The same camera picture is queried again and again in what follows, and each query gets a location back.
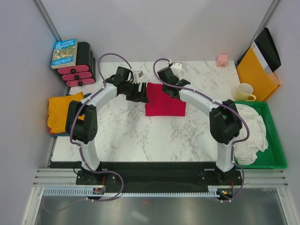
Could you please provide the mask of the red t-shirt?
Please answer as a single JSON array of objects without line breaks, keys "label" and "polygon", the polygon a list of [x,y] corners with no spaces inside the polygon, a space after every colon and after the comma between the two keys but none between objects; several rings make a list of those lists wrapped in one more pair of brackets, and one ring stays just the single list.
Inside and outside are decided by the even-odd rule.
[{"label": "red t-shirt", "polygon": [[186,115],[186,103],[176,98],[171,98],[162,91],[163,85],[148,83],[146,94],[149,103],[145,105],[145,114],[153,116],[184,117]]}]

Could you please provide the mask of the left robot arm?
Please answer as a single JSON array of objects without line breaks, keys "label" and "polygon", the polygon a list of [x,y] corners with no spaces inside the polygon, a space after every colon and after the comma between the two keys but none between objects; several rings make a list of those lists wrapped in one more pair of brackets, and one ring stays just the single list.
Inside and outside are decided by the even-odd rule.
[{"label": "left robot arm", "polygon": [[139,82],[143,71],[132,71],[118,67],[116,73],[103,82],[103,87],[81,101],[71,101],[68,106],[66,132],[70,142],[79,147],[82,167],[87,170],[87,180],[99,184],[103,173],[98,170],[100,159],[97,156],[94,138],[98,131],[98,111],[118,95],[126,96],[127,101],[149,103],[146,83]]}]

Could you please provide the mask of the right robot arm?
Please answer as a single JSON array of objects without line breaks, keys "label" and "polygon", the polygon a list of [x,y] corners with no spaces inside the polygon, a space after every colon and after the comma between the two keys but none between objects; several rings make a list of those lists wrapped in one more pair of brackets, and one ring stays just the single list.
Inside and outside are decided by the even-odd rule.
[{"label": "right robot arm", "polygon": [[210,134],[217,142],[215,180],[226,184],[232,178],[230,170],[233,162],[233,139],[240,134],[241,119],[232,100],[217,102],[196,90],[189,81],[179,79],[170,67],[157,72],[159,81],[163,83],[163,92],[188,104],[191,104],[209,117]]}]

